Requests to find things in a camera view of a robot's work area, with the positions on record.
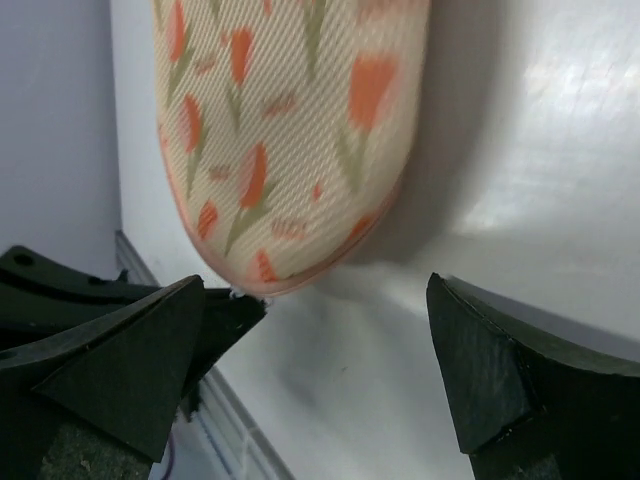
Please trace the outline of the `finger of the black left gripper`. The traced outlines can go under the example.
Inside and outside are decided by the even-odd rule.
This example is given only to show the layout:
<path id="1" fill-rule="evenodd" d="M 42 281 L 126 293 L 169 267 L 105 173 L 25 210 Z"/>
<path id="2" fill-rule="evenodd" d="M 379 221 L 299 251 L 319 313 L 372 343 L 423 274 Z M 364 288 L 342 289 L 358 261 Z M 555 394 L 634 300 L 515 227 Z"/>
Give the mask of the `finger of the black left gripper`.
<path id="1" fill-rule="evenodd" d="M 262 301 L 104 280 L 14 246 L 1 257 L 1 381 L 83 420 L 169 419 L 265 316 Z"/>

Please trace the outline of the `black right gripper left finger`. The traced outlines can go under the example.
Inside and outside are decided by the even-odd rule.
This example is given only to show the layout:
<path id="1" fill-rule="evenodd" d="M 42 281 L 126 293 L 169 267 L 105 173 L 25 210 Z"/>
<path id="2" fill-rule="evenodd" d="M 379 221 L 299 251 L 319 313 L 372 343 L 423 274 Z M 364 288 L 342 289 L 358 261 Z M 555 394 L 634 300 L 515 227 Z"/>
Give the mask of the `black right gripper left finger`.
<path id="1" fill-rule="evenodd" d="M 2 351 L 2 478 L 110 479 L 122 461 L 160 461 L 203 306 L 191 276 Z"/>

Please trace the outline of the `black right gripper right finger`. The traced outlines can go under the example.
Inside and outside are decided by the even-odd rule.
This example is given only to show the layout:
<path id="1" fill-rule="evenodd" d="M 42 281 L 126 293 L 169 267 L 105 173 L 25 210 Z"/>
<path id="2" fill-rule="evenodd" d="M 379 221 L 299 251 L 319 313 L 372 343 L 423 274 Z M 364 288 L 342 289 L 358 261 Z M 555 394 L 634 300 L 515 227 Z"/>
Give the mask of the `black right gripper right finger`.
<path id="1" fill-rule="evenodd" d="M 426 303 L 477 479 L 636 479 L 639 364 L 510 316 L 437 273 Z"/>

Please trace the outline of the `floral pink mesh laundry bag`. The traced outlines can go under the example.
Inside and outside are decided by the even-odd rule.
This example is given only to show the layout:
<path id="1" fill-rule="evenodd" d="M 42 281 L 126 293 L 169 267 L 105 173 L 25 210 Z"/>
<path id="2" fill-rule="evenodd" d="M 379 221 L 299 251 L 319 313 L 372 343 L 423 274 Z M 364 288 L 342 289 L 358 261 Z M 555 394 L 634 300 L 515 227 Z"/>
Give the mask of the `floral pink mesh laundry bag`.
<path id="1" fill-rule="evenodd" d="M 155 1 L 158 137 L 203 260 L 258 296 L 386 213 L 415 135 L 427 1 Z"/>

